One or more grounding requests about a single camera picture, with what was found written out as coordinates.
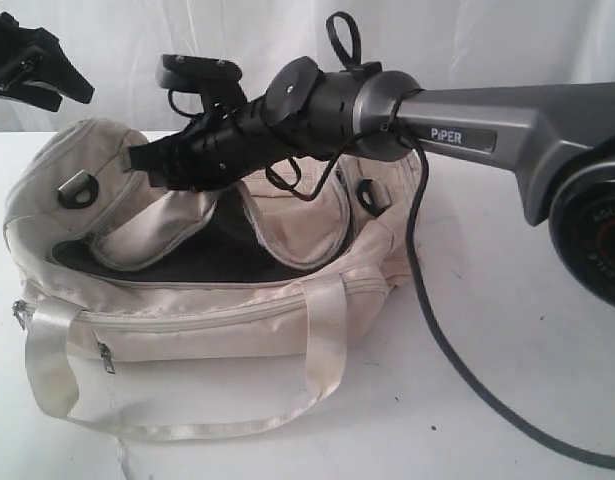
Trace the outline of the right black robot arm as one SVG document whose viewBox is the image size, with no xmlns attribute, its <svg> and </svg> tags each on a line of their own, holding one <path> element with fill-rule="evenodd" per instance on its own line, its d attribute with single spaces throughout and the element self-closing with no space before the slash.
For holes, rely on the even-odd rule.
<svg viewBox="0 0 615 480">
<path fill-rule="evenodd" d="M 333 166 L 345 154 L 392 162 L 418 150 L 509 171 L 528 224 L 547 223 L 570 274 L 615 306 L 615 82 L 426 90 L 363 61 L 355 22 L 349 46 L 333 19 L 326 29 L 340 71 L 303 56 L 251 100 L 234 63 L 163 56 L 159 85 L 199 95 L 203 110 L 182 131 L 130 148 L 123 169 L 201 192 L 259 170 L 294 192 L 276 163 Z"/>
</svg>

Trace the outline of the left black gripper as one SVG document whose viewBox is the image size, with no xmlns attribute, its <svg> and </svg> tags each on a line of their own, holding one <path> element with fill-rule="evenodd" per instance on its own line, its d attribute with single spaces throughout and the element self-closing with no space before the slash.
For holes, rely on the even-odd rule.
<svg viewBox="0 0 615 480">
<path fill-rule="evenodd" d="M 26 100 L 57 111 L 69 98 L 89 104 L 95 89 L 44 28 L 25 28 L 9 13 L 0 13 L 0 98 Z"/>
</svg>

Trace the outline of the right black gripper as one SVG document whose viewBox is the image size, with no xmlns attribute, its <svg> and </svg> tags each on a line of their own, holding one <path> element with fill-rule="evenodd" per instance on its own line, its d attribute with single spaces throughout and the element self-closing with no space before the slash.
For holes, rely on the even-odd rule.
<svg viewBox="0 0 615 480">
<path fill-rule="evenodd" d="M 217 191 L 264 167 L 267 125 L 259 107 L 223 113 L 214 124 L 193 120 L 159 140 L 128 147 L 121 171 L 144 172 L 152 187 Z"/>
</svg>

